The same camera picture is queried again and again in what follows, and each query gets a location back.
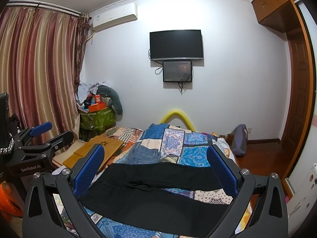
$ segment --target small monitor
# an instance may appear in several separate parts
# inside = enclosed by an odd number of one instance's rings
[[[192,82],[191,61],[164,61],[163,82]]]

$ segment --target denim fabric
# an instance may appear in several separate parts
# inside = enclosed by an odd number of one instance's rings
[[[141,142],[136,142],[132,145],[132,147],[130,148],[129,152],[127,154],[125,154],[122,158],[120,158],[119,160],[117,160],[115,163],[119,163],[119,164],[127,164],[129,159],[131,158],[131,156],[133,155],[134,151],[136,148],[138,148],[140,146]]]
[[[170,125],[166,123],[154,124],[152,123],[150,127],[143,132],[140,140],[144,139],[162,139],[164,130],[168,128]]]
[[[160,159],[158,151],[158,149],[148,149],[142,145],[136,147],[134,151],[132,151],[128,164],[133,165],[157,163]]]

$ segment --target curtain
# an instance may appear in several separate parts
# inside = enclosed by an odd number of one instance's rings
[[[9,94],[10,114],[22,127],[50,121],[53,128],[35,144],[79,133],[74,96],[75,34],[78,18],[30,7],[0,14],[0,93]]]
[[[84,55],[86,50],[86,40],[87,40],[89,28],[90,28],[89,16],[86,13],[82,13],[78,19],[77,31],[76,31],[76,42],[75,42],[75,79],[74,79],[75,92],[77,92],[77,89],[80,83],[80,72],[82,69],[82,63],[84,61]]]

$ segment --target green storage basket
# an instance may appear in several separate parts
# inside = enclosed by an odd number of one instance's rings
[[[115,123],[115,114],[110,107],[92,112],[80,112],[80,127],[86,130],[104,131],[105,126]]]

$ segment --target blanket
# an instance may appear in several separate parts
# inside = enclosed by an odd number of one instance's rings
[[[195,167],[210,166],[206,151],[211,144],[216,144],[227,158],[234,162],[236,159],[230,150],[229,145],[224,138],[218,138],[215,133],[208,134],[184,130],[168,124],[152,124],[147,130],[142,132],[138,129],[119,128],[109,129],[105,134],[106,137],[112,137],[124,141],[124,147],[121,153],[110,159],[107,163],[157,163],[171,162],[175,164],[189,165]],[[150,149],[157,151],[157,157],[145,159],[142,157],[144,150]],[[97,174],[93,180],[95,182],[103,173]],[[232,197],[227,196],[223,189],[214,191],[187,191],[178,188],[167,189],[170,192],[187,196],[194,200],[200,200],[205,203],[230,204]],[[59,195],[55,196],[55,201],[66,228],[76,234],[74,227],[65,212]],[[91,216],[91,219],[107,238],[185,238],[175,234],[166,234],[158,231],[145,230],[133,226],[118,223],[95,212],[85,209]],[[251,206],[249,205],[235,233],[241,232],[250,216]]]

